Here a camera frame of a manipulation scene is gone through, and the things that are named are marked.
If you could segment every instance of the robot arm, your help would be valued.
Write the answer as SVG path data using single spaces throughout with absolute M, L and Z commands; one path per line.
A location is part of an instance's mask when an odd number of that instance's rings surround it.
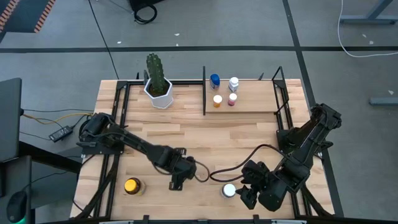
M 79 138 L 78 145 L 81 147 L 115 148 L 117 145 L 125 144 L 145 154 L 153 165 L 172 175 L 170 190 L 182 190 L 185 179 L 192 179 L 197 170 L 193 157 L 183 157 L 187 152 L 185 148 L 153 145 L 120 128 L 109 114 L 94 114 Z
M 332 129 L 341 126 L 341 115 L 325 104 L 311 109 L 310 120 L 301 128 L 277 131 L 279 150 L 286 154 L 279 165 L 270 171 L 265 163 L 249 161 L 242 169 L 244 186 L 236 191 L 248 209 L 258 201 L 270 211 L 282 205 L 287 192 L 296 194 L 310 176 L 315 153 L 333 144 L 325 141 Z

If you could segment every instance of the hexagonal pot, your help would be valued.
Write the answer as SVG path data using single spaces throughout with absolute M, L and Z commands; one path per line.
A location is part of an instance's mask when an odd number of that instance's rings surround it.
M 167 93 L 164 94 L 163 96 L 153 97 L 148 91 L 151 80 L 152 80 L 151 78 L 148 80 L 147 84 L 145 85 L 144 91 L 152 101 L 152 106 L 158 109 L 167 109 L 173 103 L 174 100 L 173 84 L 170 81 L 168 81 L 166 78 L 164 78 L 164 80 L 166 80 L 169 83 L 169 90 L 167 90 Z

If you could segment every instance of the potted cactus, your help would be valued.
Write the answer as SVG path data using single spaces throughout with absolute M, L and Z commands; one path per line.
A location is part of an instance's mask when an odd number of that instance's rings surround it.
M 164 78 L 162 61 L 156 54 L 147 56 L 147 68 L 150 79 L 144 91 L 152 100 L 152 106 L 166 109 L 173 103 L 173 85 Z

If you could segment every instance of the white bottle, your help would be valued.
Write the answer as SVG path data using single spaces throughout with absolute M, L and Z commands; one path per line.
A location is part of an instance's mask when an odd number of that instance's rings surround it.
M 236 77 L 232 77 L 230 80 L 229 80 L 229 89 L 232 91 L 232 92 L 235 92 L 237 89 L 238 89 L 238 86 L 239 86 L 239 80 L 238 80 L 238 78 L 236 78 Z

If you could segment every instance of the cactus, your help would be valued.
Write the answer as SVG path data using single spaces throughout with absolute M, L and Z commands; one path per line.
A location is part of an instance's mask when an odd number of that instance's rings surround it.
M 147 68 L 154 93 L 164 95 L 166 81 L 164 79 L 162 61 L 156 54 L 149 54 L 147 56 Z

